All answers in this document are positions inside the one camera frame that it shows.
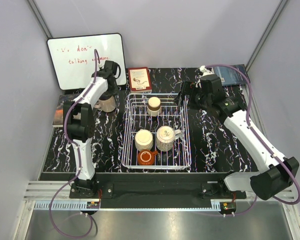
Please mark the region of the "brown and cream cup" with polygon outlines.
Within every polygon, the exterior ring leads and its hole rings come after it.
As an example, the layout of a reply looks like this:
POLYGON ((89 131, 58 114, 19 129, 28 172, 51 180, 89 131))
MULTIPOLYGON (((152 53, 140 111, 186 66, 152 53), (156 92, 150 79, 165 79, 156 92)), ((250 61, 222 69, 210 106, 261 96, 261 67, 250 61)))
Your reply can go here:
POLYGON ((147 113, 151 117, 157 117, 161 112, 161 100, 158 97, 150 97, 147 102, 147 113))

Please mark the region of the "pink glossy mug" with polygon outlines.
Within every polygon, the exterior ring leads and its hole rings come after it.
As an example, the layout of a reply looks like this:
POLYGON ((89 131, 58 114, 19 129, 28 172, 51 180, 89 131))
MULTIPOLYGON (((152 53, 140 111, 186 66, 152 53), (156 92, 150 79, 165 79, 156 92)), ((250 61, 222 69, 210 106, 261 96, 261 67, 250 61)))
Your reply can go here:
POLYGON ((110 113, 116 109, 115 97, 102 95, 94 105, 95 109, 102 110, 105 113, 110 113))

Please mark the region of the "floral patterned mug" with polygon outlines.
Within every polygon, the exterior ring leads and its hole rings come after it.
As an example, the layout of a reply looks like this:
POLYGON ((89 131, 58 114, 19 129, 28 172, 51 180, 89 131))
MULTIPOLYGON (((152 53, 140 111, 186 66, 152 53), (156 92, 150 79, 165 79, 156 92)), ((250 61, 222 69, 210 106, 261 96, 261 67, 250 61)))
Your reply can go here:
POLYGON ((174 130, 172 127, 164 125, 161 126, 156 132, 156 148, 161 152, 168 152, 172 150, 175 140, 179 139, 182 135, 180 129, 174 130))

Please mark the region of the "cream ribbed cup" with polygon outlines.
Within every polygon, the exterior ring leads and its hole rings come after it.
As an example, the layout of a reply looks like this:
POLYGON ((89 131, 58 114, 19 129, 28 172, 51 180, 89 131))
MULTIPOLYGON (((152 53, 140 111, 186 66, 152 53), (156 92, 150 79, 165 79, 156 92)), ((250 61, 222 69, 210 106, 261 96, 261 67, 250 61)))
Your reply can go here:
POLYGON ((138 151, 151 150, 153 147, 153 135, 149 130, 141 129, 135 134, 135 147, 138 151))

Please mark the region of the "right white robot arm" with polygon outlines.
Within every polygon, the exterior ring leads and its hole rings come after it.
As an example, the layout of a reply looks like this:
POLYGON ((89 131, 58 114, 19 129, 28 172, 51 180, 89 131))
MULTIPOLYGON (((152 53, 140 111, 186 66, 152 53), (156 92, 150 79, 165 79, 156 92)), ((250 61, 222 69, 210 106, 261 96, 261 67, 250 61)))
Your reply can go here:
POLYGON ((229 198, 235 191, 253 192, 266 201, 295 183, 299 162, 277 150, 253 124, 248 110, 236 97, 226 96, 221 79, 203 75, 198 81, 184 81, 174 99, 180 106, 185 98, 193 110, 204 110, 217 118, 242 143, 255 162, 257 172, 235 172, 217 185, 218 195, 229 198))

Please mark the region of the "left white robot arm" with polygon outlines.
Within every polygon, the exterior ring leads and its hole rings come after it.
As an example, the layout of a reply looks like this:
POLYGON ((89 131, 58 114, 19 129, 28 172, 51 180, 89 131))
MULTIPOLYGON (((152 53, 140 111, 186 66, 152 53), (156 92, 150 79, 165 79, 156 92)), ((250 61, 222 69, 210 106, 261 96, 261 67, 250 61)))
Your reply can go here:
POLYGON ((95 168, 93 166, 91 142, 96 127, 93 107, 97 101, 115 101, 118 93, 117 77, 121 74, 118 63, 106 60, 97 67, 91 81, 82 93, 72 101, 63 104, 63 129, 66 139, 71 143, 76 163, 73 179, 74 190, 87 198, 98 193, 95 168))

